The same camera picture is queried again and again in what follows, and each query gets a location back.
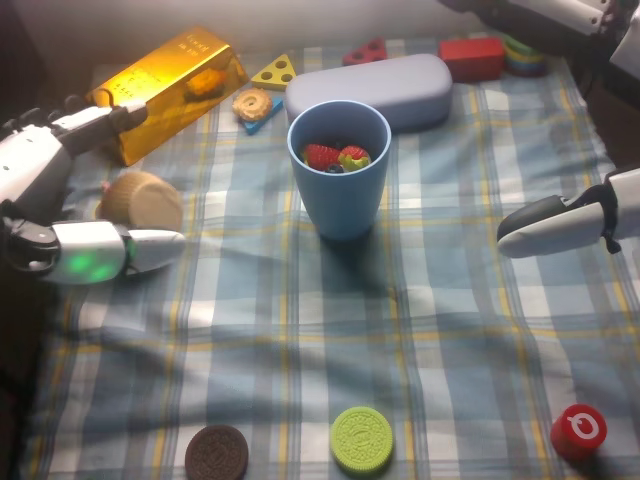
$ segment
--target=gold bar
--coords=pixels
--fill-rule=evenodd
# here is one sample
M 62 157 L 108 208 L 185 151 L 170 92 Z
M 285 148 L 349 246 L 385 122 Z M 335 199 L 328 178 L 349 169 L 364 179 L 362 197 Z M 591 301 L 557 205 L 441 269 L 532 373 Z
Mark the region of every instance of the gold bar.
M 149 116 L 122 133 L 125 165 L 133 165 L 249 81 L 229 44 L 203 28 L 175 37 L 107 80 L 89 97 L 98 106 L 144 100 Z

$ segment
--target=blue cup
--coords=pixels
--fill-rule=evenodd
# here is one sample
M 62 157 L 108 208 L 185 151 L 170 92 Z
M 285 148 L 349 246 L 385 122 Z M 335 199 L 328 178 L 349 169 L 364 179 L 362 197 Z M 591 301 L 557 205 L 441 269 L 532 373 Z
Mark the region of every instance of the blue cup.
M 357 145 L 373 160 L 355 172 L 319 172 L 301 159 L 310 143 Z M 330 240 L 352 240 L 373 225 L 389 164 L 391 128 L 376 109 L 336 100 L 302 112 L 291 124 L 287 145 L 300 197 L 318 233 Z

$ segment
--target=red cylinder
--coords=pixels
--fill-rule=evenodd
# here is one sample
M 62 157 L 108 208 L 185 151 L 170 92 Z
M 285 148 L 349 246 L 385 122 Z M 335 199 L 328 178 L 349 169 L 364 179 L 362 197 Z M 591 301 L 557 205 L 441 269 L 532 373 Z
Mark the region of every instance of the red cylinder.
M 575 404 L 567 408 L 551 427 L 551 444 L 569 462 L 583 460 L 607 437 L 607 423 L 595 408 Z

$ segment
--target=white wall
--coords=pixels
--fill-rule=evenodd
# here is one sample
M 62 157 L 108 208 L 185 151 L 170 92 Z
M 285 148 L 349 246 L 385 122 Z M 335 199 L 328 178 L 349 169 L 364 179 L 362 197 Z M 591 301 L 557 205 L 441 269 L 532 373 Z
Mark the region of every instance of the white wall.
M 13 0 L 52 78 L 69 90 L 93 65 L 130 63 L 199 24 L 236 51 L 439 35 L 479 28 L 436 0 Z

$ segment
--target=plaid tablecloth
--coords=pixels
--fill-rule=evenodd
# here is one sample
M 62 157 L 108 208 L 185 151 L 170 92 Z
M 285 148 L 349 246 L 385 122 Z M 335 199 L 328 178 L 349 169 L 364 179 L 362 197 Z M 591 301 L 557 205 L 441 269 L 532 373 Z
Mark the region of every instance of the plaid tablecloth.
M 436 45 L 387 42 L 390 56 Z M 302 73 L 348 50 L 288 53 Z M 243 62 L 255 73 L 280 53 Z M 640 478 L 636 244 L 496 250 L 506 214 L 613 168 L 563 62 L 455 85 L 444 125 L 394 137 L 379 218 L 350 247 L 309 222 L 284 113 L 248 137 L 230 103 L 133 167 L 183 192 L 182 259 L 62 292 L 25 478 L 185 478 L 187 443 L 219 423 L 247 438 L 247 478 L 344 478 L 329 428 L 356 405 L 393 427 L 384 478 L 575 478 L 549 431 L 576 402 L 608 422 L 597 467 Z M 91 216 L 119 173 L 85 157 L 70 202 Z

